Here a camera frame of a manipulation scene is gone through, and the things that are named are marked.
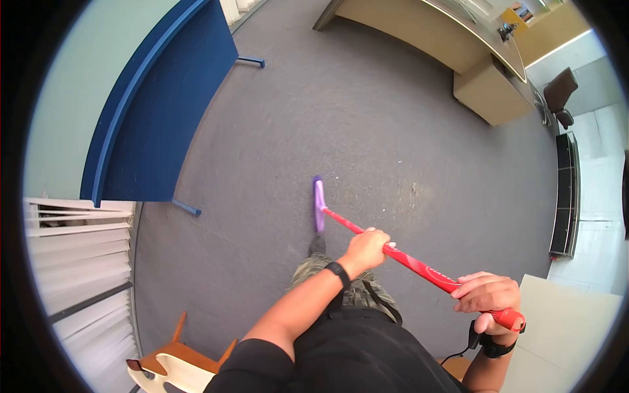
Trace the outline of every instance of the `blue desk leg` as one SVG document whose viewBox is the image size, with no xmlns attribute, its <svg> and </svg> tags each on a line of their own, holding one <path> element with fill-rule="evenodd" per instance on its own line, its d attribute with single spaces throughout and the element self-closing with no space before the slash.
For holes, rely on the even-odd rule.
<svg viewBox="0 0 629 393">
<path fill-rule="evenodd" d="M 188 211 L 192 214 L 194 214 L 195 216 L 200 216 L 201 215 L 201 209 L 196 209 L 193 208 L 192 206 L 188 206 L 187 204 L 183 203 L 182 201 L 178 201 L 177 199 L 173 198 L 172 202 L 179 206 L 180 208 L 182 208 L 185 211 Z"/>
<path fill-rule="evenodd" d="M 260 68 L 264 68 L 264 66 L 266 64 L 264 64 L 264 59 L 263 58 L 257 58 L 257 57 L 249 57 L 249 56 L 238 56 L 238 60 L 244 60 L 246 62 L 253 62 L 253 63 L 258 63 L 260 64 Z"/>
</svg>

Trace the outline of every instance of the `black watch strap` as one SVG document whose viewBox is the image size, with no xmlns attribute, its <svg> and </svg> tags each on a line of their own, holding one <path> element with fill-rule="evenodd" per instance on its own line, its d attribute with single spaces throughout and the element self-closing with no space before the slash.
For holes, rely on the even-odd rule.
<svg viewBox="0 0 629 393">
<path fill-rule="evenodd" d="M 498 345 L 494 342 L 494 340 L 492 340 L 491 336 L 483 334 L 481 338 L 482 352 L 488 358 L 499 358 L 513 351 L 513 348 L 515 348 L 515 344 L 517 342 L 518 340 L 516 340 L 510 346 Z"/>
<path fill-rule="evenodd" d="M 350 285 L 352 285 L 350 276 L 347 275 L 347 272 L 345 271 L 345 269 L 338 263 L 330 262 L 327 265 L 325 265 L 325 268 L 332 270 L 332 272 L 336 274 L 338 278 L 341 279 L 341 281 L 343 282 L 343 290 L 346 291 L 350 287 Z"/>
</svg>

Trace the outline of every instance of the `carpet floor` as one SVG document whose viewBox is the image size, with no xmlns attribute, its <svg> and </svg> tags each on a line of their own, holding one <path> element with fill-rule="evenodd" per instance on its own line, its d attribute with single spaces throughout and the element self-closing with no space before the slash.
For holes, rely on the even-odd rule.
<svg viewBox="0 0 629 393">
<path fill-rule="evenodd" d="M 554 137 L 537 112 L 498 127 L 452 95 L 452 71 L 380 31 L 334 19 L 328 0 L 269 0 L 233 35 L 238 62 L 209 104 L 175 197 L 145 203 L 135 300 L 144 353 L 182 340 L 218 359 L 285 292 L 313 234 L 311 178 L 327 205 L 450 277 L 546 277 L 554 223 Z M 352 234 L 326 224 L 328 254 Z M 390 260 L 376 277 L 404 327 L 435 357 L 461 351 L 474 315 Z"/>
</svg>

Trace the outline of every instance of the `camouflage pants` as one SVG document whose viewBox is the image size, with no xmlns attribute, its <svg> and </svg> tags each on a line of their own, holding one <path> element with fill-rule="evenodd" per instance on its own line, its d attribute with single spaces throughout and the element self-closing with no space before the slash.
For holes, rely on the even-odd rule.
<svg viewBox="0 0 629 393">
<path fill-rule="evenodd" d="M 291 289 L 295 288 L 297 285 L 301 284 L 302 282 L 308 280 L 310 277 L 314 276 L 318 272 L 322 271 L 323 268 L 325 268 L 325 265 L 327 265 L 330 262 L 332 262 L 332 259 L 330 259 L 328 256 L 320 252 L 313 253 L 312 256 L 310 256 L 310 258 L 306 259 L 297 268 L 297 271 L 295 271 L 295 274 L 292 276 L 291 286 L 290 288 L 286 290 L 286 292 L 289 292 Z M 389 310 L 377 304 L 373 300 L 373 298 L 371 298 L 371 295 L 369 294 L 369 292 L 367 292 L 365 285 L 362 283 L 363 280 L 371 284 L 371 287 L 373 288 L 374 292 L 383 301 L 389 303 L 391 307 L 395 308 L 399 312 L 399 307 L 396 301 L 393 300 L 393 298 L 382 288 L 380 284 L 378 284 L 378 282 L 376 281 L 376 278 L 374 277 L 374 274 L 369 270 L 363 272 L 360 276 L 358 276 L 358 278 L 352 281 L 352 285 L 343 294 L 343 305 L 375 308 L 384 312 L 385 314 L 390 316 L 393 320 L 395 320 L 395 317 L 391 314 L 391 312 L 389 312 Z"/>
</svg>

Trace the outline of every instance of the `red broom handle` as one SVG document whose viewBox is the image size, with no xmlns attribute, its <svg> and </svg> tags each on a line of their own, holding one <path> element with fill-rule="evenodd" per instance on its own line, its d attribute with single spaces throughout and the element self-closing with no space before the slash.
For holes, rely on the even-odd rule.
<svg viewBox="0 0 629 393">
<path fill-rule="evenodd" d="M 332 217 L 333 219 L 337 220 L 339 223 L 344 225 L 350 231 L 354 232 L 356 235 L 359 235 L 364 232 L 364 230 L 361 227 L 339 216 L 337 213 L 334 213 L 332 210 L 328 208 L 322 208 L 322 210 L 327 215 L 329 215 L 330 217 Z M 421 263 L 417 259 L 398 250 L 397 248 L 393 248 L 389 245 L 384 245 L 384 247 L 382 247 L 382 252 L 385 253 L 386 255 L 389 255 L 391 258 L 395 259 L 396 261 L 403 264 L 404 266 L 408 267 L 409 269 L 419 274 L 426 280 L 435 284 L 437 287 L 443 289 L 445 292 L 451 293 L 452 291 L 454 291 L 456 288 L 458 288 L 461 285 L 460 283 L 452 280 L 450 277 L 446 276 L 445 274 L 441 274 L 440 272 L 437 272 L 435 269 L 429 266 L 426 266 L 425 264 Z M 526 325 L 526 319 L 524 318 L 524 315 L 520 314 L 518 311 L 515 311 L 514 309 L 511 309 L 511 308 L 506 308 L 500 311 L 490 310 L 490 311 L 483 311 L 483 312 L 491 314 L 491 316 L 494 317 L 494 320 L 496 321 L 496 323 L 498 323 L 501 326 L 504 326 L 505 328 L 511 331 L 520 331 Z"/>
</svg>

